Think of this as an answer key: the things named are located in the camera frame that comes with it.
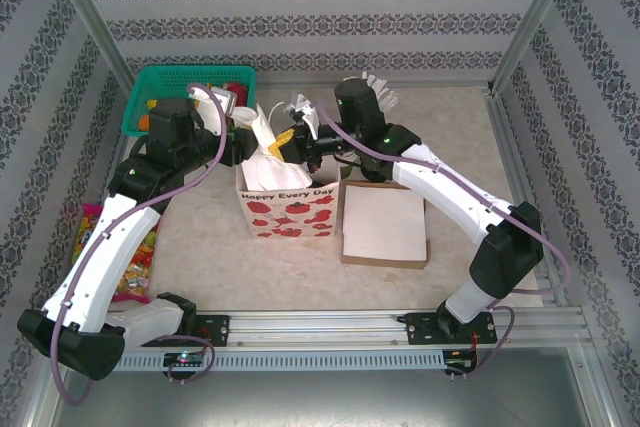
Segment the white paper napkin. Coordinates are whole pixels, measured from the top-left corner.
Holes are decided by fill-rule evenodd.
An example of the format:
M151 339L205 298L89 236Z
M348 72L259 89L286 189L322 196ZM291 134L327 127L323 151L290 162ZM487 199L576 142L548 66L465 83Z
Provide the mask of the white paper napkin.
M312 184L309 174L298 164L286 163L271 153L276 136L259 105L256 117L250 123L258 148L241 164L246 187L249 191L283 191L308 188Z

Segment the tomato print paper bag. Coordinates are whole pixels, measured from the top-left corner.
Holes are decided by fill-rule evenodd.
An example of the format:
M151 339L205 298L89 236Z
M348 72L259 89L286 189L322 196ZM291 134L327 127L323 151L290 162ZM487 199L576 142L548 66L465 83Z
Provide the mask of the tomato print paper bag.
M338 225L341 173L334 159L325 159L305 189L252 191L241 167L235 187L251 235L260 238L329 237Z

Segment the teal plastic basket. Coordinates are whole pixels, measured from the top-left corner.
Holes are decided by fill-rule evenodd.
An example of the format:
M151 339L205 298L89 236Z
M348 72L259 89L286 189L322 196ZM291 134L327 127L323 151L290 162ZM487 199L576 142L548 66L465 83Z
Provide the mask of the teal plastic basket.
M222 87L237 83L247 90L246 106L256 105L256 71L242 65L154 65L143 68L137 76L121 122L121 131L130 137L146 135L138 129L139 119L149 110L149 100L168 97L187 98L190 83Z

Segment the pink dragon fruit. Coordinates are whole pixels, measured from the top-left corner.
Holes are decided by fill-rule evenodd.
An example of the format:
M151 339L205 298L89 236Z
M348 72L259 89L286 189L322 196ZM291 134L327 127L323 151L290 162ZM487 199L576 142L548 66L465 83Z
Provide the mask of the pink dragon fruit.
M236 107L247 107L248 106L248 87L239 82L228 82L225 83L222 88L229 92L232 92L236 96L235 106Z

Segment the colourful candy bag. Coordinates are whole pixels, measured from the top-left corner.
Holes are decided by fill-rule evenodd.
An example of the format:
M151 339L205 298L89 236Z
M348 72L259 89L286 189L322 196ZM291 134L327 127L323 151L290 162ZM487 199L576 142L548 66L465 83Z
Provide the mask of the colourful candy bag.
M82 205L82 218L77 233L71 264L74 265L88 244L94 229L99 223L103 208L95 204ZM127 301L148 304L151 302L147 291L151 283L153 257L158 237L156 224L143 238L134 255L129 261L124 274L117 284L112 301L124 303Z

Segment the small circuit board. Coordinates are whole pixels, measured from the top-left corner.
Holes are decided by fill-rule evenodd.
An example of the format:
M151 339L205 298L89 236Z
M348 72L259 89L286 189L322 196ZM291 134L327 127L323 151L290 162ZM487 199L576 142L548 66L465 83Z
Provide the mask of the small circuit board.
M204 355L199 352L173 352L166 353L163 359L164 367L200 368L203 365Z
M454 374L468 374L476 369L478 356L475 350L446 350L443 352L446 370Z

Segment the aluminium frame cross bar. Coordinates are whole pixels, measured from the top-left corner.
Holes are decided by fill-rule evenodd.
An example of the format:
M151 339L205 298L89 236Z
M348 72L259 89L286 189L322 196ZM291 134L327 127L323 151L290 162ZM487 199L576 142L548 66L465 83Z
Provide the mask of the aluminium frame cross bar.
M373 71L373 75L388 82L389 87L486 87L493 77L492 70L396 70ZM353 71L290 71L257 72L260 88L333 88L347 77L360 77Z

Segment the aluminium frame post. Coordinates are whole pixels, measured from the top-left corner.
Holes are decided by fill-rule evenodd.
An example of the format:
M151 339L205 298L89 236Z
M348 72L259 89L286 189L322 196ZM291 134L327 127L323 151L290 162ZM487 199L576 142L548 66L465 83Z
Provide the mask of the aluminium frame post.
M501 93L509 82L529 42L546 16L553 0L532 0L519 24L514 37L505 50L501 61L488 83L492 96Z
M123 91L130 95L134 75L94 0L71 0Z

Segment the aluminium frame side rail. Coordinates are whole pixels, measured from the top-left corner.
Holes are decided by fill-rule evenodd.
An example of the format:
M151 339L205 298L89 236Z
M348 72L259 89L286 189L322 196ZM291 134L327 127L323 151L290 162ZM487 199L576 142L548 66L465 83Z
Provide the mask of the aluminium frame side rail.
M516 204L522 201L535 204L525 166L519 155L503 103L499 97L492 94L489 88L482 88L481 91L513 200ZM534 269L536 281L539 289L556 288L563 280L562 269L558 267L553 253L546 246L543 246L543 249L543 260Z

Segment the aluminium mounting rail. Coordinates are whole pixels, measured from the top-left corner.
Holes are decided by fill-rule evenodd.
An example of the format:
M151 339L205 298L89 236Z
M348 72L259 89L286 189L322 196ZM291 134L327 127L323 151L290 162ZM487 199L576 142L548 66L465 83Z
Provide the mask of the aluminium mounting rail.
M589 343L592 335L583 313L577 308L518 308L510 313L499 306L491 313L497 343L515 346L565 346ZM165 342L170 335L195 336L198 314L227 315L230 330L226 347L339 347L410 345L406 326L397 321L406 313L382 311L249 311L201 312L182 309L166 301L128 311L109 312L83 325L65 316L59 339L75 346L80 342L133 349ZM472 346L493 345L411 345Z

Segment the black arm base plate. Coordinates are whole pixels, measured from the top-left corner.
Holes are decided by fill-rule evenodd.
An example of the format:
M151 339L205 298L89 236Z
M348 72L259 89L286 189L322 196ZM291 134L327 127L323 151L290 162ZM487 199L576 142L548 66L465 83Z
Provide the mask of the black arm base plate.
M406 326L410 345L497 343L494 319L488 312L481 312L469 323L460 323L454 317L438 312L406 313L397 321Z
M227 315L198 314L194 335L208 340L214 347L226 347L230 330Z

